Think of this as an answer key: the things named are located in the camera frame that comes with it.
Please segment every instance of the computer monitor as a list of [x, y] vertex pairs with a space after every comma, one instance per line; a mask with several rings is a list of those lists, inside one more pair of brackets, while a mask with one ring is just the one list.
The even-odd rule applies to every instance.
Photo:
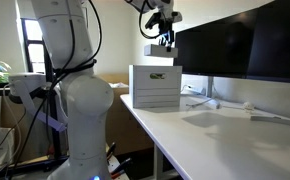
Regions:
[[259, 8], [247, 78], [290, 82], [290, 0]]
[[252, 9], [176, 33], [183, 73], [245, 78], [257, 9]]

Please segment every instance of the desk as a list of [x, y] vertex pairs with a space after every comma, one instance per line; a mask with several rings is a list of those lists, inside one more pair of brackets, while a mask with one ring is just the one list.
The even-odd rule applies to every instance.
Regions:
[[204, 101], [193, 96], [179, 107], [142, 109], [129, 95], [121, 99], [184, 179], [290, 179], [290, 126], [250, 121], [242, 109], [189, 108]]

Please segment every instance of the wall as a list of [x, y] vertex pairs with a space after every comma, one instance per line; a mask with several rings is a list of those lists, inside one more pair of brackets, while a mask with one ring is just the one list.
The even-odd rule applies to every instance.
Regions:
[[[182, 30], [194, 27], [268, 2], [270, 0], [177, 1], [176, 9], [182, 12], [184, 20], [176, 24], [175, 28]], [[206, 78], [183, 76], [183, 84], [193, 83], [205, 86]], [[259, 109], [290, 117], [290, 84], [229, 78], [215, 78], [214, 84], [219, 95], [225, 100], [241, 103], [250, 101]]]
[[[132, 9], [123, 0], [94, 0], [100, 16], [103, 43], [99, 54], [96, 56], [98, 63], [95, 66], [96, 74], [126, 73], [128, 65], [133, 62], [133, 29]], [[98, 46], [99, 34], [94, 12], [88, 2], [87, 7], [89, 34], [94, 52]]]
[[11, 72], [24, 72], [17, 17], [15, 0], [0, 0], [0, 61], [8, 63], [12, 67]]
[[31, 0], [17, 0], [21, 18], [36, 19]]

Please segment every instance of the white box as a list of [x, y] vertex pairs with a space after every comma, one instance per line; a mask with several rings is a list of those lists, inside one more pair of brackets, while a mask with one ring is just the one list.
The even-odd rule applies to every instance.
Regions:
[[178, 49], [173, 47], [170, 51], [167, 51], [167, 47], [149, 44], [144, 47], [145, 56], [163, 57], [163, 58], [177, 58]]
[[133, 107], [179, 106], [181, 66], [129, 66]]

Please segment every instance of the cable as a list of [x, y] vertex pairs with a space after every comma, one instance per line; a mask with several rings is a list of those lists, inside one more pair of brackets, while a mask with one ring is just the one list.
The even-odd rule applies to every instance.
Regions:
[[223, 106], [223, 108], [229, 108], [229, 109], [240, 109], [240, 110], [245, 110], [244, 108], [238, 108], [238, 107], [231, 107], [231, 106]]
[[184, 89], [185, 89], [185, 87], [191, 87], [191, 86], [189, 86], [189, 85], [184, 85], [183, 87], [182, 87], [182, 90], [181, 90], [181, 92], [183, 92], [184, 91]]
[[49, 138], [49, 131], [48, 131], [48, 114], [49, 114], [49, 101], [50, 101], [50, 95], [47, 96], [47, 103], [46, 103], [46, 108], [45, 108], [45, 131], [46, 131], [46, 136], [47, 136], [47, 141], [48, 141], [48, 148], [51, 146], [51, 139]]
[[21, 128], [19, 127], [18, 122], [17, 122], [17, 120], [16, 120], [15, 114], [13, 113], [11, 106], [10, 106], [10, 105], [8, 104], [8, 102], [7, 102], [6, 94], [5, 94], [5, 90], [6, 90], [5, 88], [6, 88], [6, 87], [7, 87], [7, 85], [4, 86], [4, 88], [3, 88], [3, 99], [4, 99], [4, 102], [5, 102], [5, 104], [6, 104], [7, 108], [8, 108], [8, 110], [9, 110], [9, 112], [12, 114], [13, 120], [14, 120], [14, 122], [15, 122], [15, 126], [16, 126], [16, 128], [17, 128], [18, 139], [19, 139], [19, 141], [18, 141], [18, 145], [17, 145], [17, 148], [16, 148], [16, 150], [15, 150], [15, 152], [14, 152], [14, 154], [13, 154], [13, 157], [14, 157], [14, 156], [16, 155], [17, 151], [18, 151], [19, 148], [20, 148], [21, 141], [22, 141], [22, 133], [21, 133]]
[[74, 56], [74, 52], [75, 52], [75, 30], [74, 30], [73, 20], [72, 19], [69, 20], [69, 25], [71, 27], [71, 35], [72, 35], [72, 50], [71, 50], [71, 54], [69, 56], [69, 59], [67, 60], [67, 62], [63, 66], [63, 68], [61, 69], [61, 73], [68, 66], [68, 64], [72, 61], [73, 56]]
[[200, 105], [202, 105], [202, 104], [205, 104], [205, 103], [207, 103], [208, 101], [211, 101], [211, 100], [212, 100], [212, 98], [210, 98], [210, 99], [208, 99], [208, 100], [206, 100], [206, 101], [203, 101], [203, 102], [197, 103], [197, 104], [186, 104], [186, 106], [190, 106], [191, 108], [195, 108], [195, 107], [200, 106]]
[[31, 123], [30, 127], [29, 127], [29, 130], [28, 130], [28, 133], [27, 133], [27, 135], [26, 135], [26, 138], [25, 138], [25, 141], [24, 141], [24, 145], [22, 146], [22, 149], [21, 149], [20, 153], [19, 153], [18, 156], [17, 156], [17, 160], [16, 160], [16, 162], [15, 162], [15, 164], [14, 164], [14, 167], [13, 167], [13, 170], [12, 170], [11, 176], [9, 177], [9, 180], [11, 180], [11, 179], [13, 178], [13, 175], [14, 175], [14, 172], [15, 172], [15, 170], [16, 170], [17, 164], [18, 164], [18, 162], [19, 162], [19, 160], [20, 160], [20, 157], [22, 156], [22, 154], [23, 154], [23, 152], [24, 152], [24, 150], [25, 150], [25, 146], [26, 146], [27, 141], [28, 141], [28, 139], [29, 139], [29, 135], [30, 135], [31, 132], [32, 132], [32, 129], [33, 129], [34, 123], [35, 123], [35, 121], [36, 121], [36, 118], [37, 118], [37, 116], [38, 116], [38, 113], [39, 113], [40, 110], [42, 109], [43, 104], [45, 103], [46, 99], [47, 99], [47, 97], [45, 97], [45, 98], [43, 99], [42, 103], [40, 104], [40, 106], [38, 107], [38, 109], [37, 109], [37, 111], [36, 111], [36, 113], [35, 113], [35, 115], [34, 115], [34, 118], [33, 118], [33, 120], [32, 120], [32, 123]]
[[[12, 127], [8, 132], [7, 132], [7, 133], [6, 133], [5, 137], [3, 138], [3, 140], [2, 140], [1, 143], [0, 143], [0, 146], [1, 146], [1, 145], [4, 143], [4, 141], [6, 140], [8, 134], [9, 134], [13, 129], [15, 129], [16, 126], [19, 126], [19, 123], [24, 119], [25, 115], [26, 115], [26, 109], [24, 108], [24, 113], [23, 113], [22, 117], [18, 120], [17, 124], [15, 124], [15, 125], [14, 125], [14, 126], [13, 126], [13, 127]], [[12, 160], [13, 160], [14, 156], [16, 155], [16, 153], [17, 153], [17, 151], [18, 151], [18, 149], [19, 149], [19, 147], [20, 147], [21, 141], [19, 141], [18, 144], [19, 144], [19, 145], [18, 145], [18, 148], [15, 150], [13, 156], [10, 158], [9, 161], [12, 161]], [[0, 172], [1, 172], [5, 167], [7, 167], [8, 165], [9, 165], [9, 163], [6, 163], [3, 167], [1, 167], [1, 168], [0, 168]]]
[[[80, 63], [80, 64], [77, 65], [73, 70], [75, 70], [75, 69], [77, 69], [77, 68], [82, 68], [82, 67], [84, 67], [85, 64], [87, 64], [87, 63], [89, 63], [90, 61], [94, 60], [94, 57], [99, 53], [99, 50], [100, 50], [100, 48], [101, 48], [101, 44], [102, 44], [102, 37], [103, 37], [103, 35], [102, 35], [102, 28], [101, 28], [100, 18], [99, 18], [99, 16], [98, 16], [97, 10], [96, 10], [96, 8], [95, 8], [95, 6], [94, 6], [94, 4], [92, 3], [91, 0], [89, 0], [89, 3], [91, 4], [91, 6], [92, 6], [92, 8], [93, 8], [93, 10], [94, 10], [94, 12], [95, 12], [95, 15], [96, 15], [96, 18], [97, 18], [97, 22], [98, 22], [98, 25], [99, 25], [99, 34], [100, 34], [99, 45], [98, 45], [98, 48], [97, 48], [96, 52], [94, 53], [94, 55], [92, 55], [91, 58], [89, 58], [89, 59], [87, 59], [86, 61]], [[72, 29], [72, 36], [75, 36], [75, 34], [74, 34], [74, 28]], [[71, 59], [72, 59], [72, 57], [71, 57], [71, 58], [66, 62], [66, 64], [64, 65], [64, 67], [61, 69], [61, 72], [60, 72], [60, 74], [58, 75], [58, 77], [56, 77], [56, 78], [53, 80], [52, 85], [51, 85], [51, 87], [50, 87], [50, 89], [49, 89], [49, 91], [48, 91], [48, 93], [47, 93], [47, 96], [43, 99], [43, 101], [42, 101], [42, 103], [40, 104], [38, 110], [36, 111], [35, 116], [34, 116], [34, 118], [33, 118], [33, 120], [32, 120], [31, 125], [30, 125], [29, 131], [28, 131], [28, 133], [27, 133], [26, 139], [25, 139], [25, 141], [24, 141], [24, 145], [23, 145], [23, 147], [22, 147], [22, 149], [21, 149], [20, 154], [19, 154], [18, 157], [17, 157], [17, 160], [16, 160], [15, 165], [14, 165], [14, 167], [13, 167], [13, 171], [12, 171], [12, 173], [11, 173], [11, 176], [9, 177], [10, 180], [13, 178], [13, 175], [14, 175], [15, 169], [16, 169], [16, 167], [17, 167], [17, 164], [18, 164], [18, 162], [19, 162], [19, 159], [20, 159], [21, 155], [22, 155], [23, 152], [24, 152], [25, 146], [26, 146], [27, 141], [28, 141], [28, 139], [29, 139], [29, 135], [30, 135], [30, 133], [31, 133], [31, 131], [32, 131], [33, 125], [34, 125], [34, 123], [35, 123], [36, 117], [37, 117], [37, 115], [38, 115], [40, 109], [42, 108], [42, 106], [43, 106], [43, 104], [45, 103], [45, 101], [46, 101], [48, 98], [50, 98], [50, 96], [51, 96], [51, 92], [52, 92], [52, 90], [54, 89], [54, 87], [55, 87], [55, 86], [56, 86], [56, 85], [57, 85], [61, 80], [63, 80], [66, 76], [69, 75], [69, 73], [64, 73], [64, 72], [62, 72], [62, 71], [65, 70], [66, 66], [69, 64], [69, 62], [71, 61]]]
[[149, 35], [147, 35], [147, 34], [145, 34], [145, 32], [142, 30], [142, 17], [143, 17], [143, 12], [144, 12], [144, 8], [145, 8], [145, 4], [146, 3], [148, 3], [148, 0], [145, 0], [144, 2], [143, 2], [143, 5], [142, 5], [142, 8], [141, 8], [141, 11], [140, 11], [140, 14], [139, 14], [139, 18], [138, 18], [138, 26], [139, 26], [139, 30], [140, 30], [140, 32], [141, 32], [141, 34], [145, 37], [145, 38], [147, 38], [147, 39], [156, 39], [156, 38], [158, 38], [161, 34], [158, 34], [158, 35], [156, 35], [156, 36], [149, 36]]
[[93, 8], [93, 11], [95, 13], [95, 16], [96, 16], [96, 19], [97, 19], [97, 23], [98, 23], [98, 30], [99, 30], [99, 42], [98, 42], [98, 47], [96, 49], [96, 52], [94, 53], [94, 55], [89, 58], [88, 60], [80, 63], [78, 66], [76, 66], [76, 68], [78, 67], [82, 67], [83, 65], [89, 63], [91, 60], [94, 59], [94, 57], [98, 54], [99, 50], [101, 49], [101, 46], [102, 46], [102, 41], [103, 41], [103, 32], [102, 32], [102, 24], [101, 24], [101, 21], [100, 21], [100, 18], [99, 18], [99, 15], [98, 15], [98, 12], [96, 10], [96, 7], [94, 5], [94, 3], [91, 1], [91, 0], [88, 0], [88, 2], [90, 3], [90, 5], [92, 6]]
[[212, 86], [213, 86], [214, 91], [216, 92], [216, 97], [222, 100], [222, 99], [223, 99], [222, 96], [219, 95], [219, 93], [217, 92], [217, 90], [216, 90], [216, 88], [215, 88], [214, 81], [213, 81], [213, 83], [212, 83]]

